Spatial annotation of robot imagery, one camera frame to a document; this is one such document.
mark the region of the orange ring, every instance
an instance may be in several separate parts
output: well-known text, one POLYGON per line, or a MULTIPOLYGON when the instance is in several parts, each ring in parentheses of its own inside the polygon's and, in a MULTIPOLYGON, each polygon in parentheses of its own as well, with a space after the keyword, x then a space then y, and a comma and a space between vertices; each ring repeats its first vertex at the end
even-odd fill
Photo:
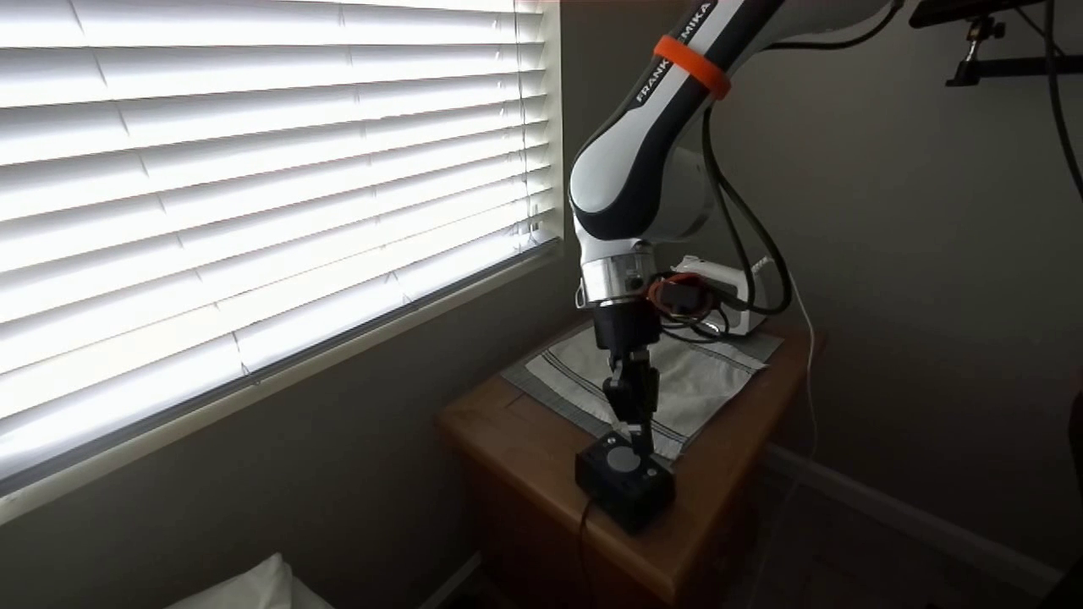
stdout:
POLYGON ((724 100, 732 92, 732 78, 712 65, 703 56, 690 51, 676 36, 661 36, 654 45, 654 56, 686 72, 697 86, 703 86, 715 100, 724 100))

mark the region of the wooden nightstand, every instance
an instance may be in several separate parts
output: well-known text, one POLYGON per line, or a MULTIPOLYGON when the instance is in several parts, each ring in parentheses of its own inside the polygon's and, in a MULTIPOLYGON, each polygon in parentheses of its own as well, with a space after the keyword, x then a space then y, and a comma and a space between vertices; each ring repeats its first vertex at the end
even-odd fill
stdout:
POLYGON ((751 541, 748 477, 804 375, 804 334, 785 334, 769 369, 676 460, 676 500, 630 537, 601 512, 581 529, 575 455, 588 432, 500 375, 439 412, 475 492, 485 575, 514 607, 716 607, 727 565, 751 541))

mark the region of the window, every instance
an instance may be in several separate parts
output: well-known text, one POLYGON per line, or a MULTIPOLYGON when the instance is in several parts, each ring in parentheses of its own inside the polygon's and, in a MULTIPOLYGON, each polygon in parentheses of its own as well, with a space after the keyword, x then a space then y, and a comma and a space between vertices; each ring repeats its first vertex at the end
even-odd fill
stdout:
POLYGON ((0 0, 0 482, 533 252, 556 0, 0 0))

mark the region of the white pillow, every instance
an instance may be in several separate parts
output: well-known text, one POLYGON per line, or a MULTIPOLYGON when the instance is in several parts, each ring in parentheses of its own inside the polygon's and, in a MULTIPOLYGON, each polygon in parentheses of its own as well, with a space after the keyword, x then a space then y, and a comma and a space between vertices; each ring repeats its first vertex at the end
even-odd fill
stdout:
POLYGON ((241 573, 237 579, 227 579, 189 598, 179 598, 168 609, 333 609, 333 607, 318 598, 302 579, 294 579, 294 568, 281 554, 271 554, 251 573, 241 573))

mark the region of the wall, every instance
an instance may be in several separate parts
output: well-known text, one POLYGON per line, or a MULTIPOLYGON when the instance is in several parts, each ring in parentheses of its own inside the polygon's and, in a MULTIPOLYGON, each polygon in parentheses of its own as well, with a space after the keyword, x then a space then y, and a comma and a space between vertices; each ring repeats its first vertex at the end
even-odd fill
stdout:
MULTIPOLYGON (((1083 51, 1083 6, 1059 6, 1066 47, 1083 51)), ((1066 447, 1083 374, 1083 200, 1047 83, 947 92, 960 47, 966 23, 896 23, 845 56, 759 56, 716 141, 828 332, 822 460, 1066 565, 1083 551, 1066 447)), ((996 47, 1038 51, 1015 18, 996 47)), ((1083 78, 1066 78, 1077 147, 1081 106, 1083 78)), ((802 430, 794 418, 785 439, 804 447, 802 430)))
POLYGON ((432 418, 567 323, 565 266, 0 529, 0 607, 163 607, 271 551, 333 604, 417 607, 475 551, 432 418))

